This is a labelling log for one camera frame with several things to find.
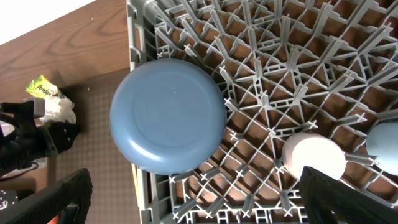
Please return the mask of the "light blue cup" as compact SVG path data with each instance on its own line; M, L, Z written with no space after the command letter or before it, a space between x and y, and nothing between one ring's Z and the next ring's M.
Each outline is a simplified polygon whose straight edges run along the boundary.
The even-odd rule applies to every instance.
M366 138L369 155L376 156L379 167L397 176L397 122L378 124Z

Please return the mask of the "yellow snack wrapper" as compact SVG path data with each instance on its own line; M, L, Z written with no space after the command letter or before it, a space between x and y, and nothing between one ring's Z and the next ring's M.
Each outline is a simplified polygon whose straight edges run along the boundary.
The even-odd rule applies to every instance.
M38 75L25 88L35 98L44 100L44 112L39 113L42 123L66 122L76 124L74 103L62 91L49 82L43 75Z

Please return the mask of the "orange carrot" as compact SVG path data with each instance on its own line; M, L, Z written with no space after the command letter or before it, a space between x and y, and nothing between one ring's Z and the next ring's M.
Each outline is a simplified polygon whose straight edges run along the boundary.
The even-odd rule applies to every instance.
M58 224L60 220L60 215L57 214L55 217L53 217L47 224Z

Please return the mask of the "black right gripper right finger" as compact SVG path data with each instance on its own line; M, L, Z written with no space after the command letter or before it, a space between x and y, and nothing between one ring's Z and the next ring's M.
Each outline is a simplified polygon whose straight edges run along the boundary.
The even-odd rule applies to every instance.
M397 223L397 211L305 166L299 191L310 223Z

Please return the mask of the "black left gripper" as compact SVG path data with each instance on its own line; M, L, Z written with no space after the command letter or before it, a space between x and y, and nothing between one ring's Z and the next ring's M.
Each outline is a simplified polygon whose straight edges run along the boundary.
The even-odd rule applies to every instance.
M29 168L32 161L69 150L81 131L74 123L54 122L49 127L35 123L35 102L1 103L1 121L14 130L1 132L1 175Z

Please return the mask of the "large blue plate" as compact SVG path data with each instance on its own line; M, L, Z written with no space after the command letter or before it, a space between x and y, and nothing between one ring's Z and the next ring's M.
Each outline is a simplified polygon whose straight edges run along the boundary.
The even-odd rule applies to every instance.
M209 159L224 138L227 112L214 79L178 59L147 62L119 84L109 125L121 154L161 175L189 172Z

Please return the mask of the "pink cup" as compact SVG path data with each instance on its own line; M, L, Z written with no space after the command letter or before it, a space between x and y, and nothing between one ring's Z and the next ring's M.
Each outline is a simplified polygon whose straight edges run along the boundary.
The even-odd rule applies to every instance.
M305 166L312 167L338 180L346 168L346 158L341 148L332 140L319 134L295 133L282 147L285 168L300 178Z

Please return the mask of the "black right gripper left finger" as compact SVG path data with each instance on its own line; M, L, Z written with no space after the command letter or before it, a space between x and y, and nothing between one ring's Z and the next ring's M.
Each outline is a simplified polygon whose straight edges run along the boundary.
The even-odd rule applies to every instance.
M58 214L62 223L86 222L93 185L86 168L16 202L1 212L1 223L48 223Z

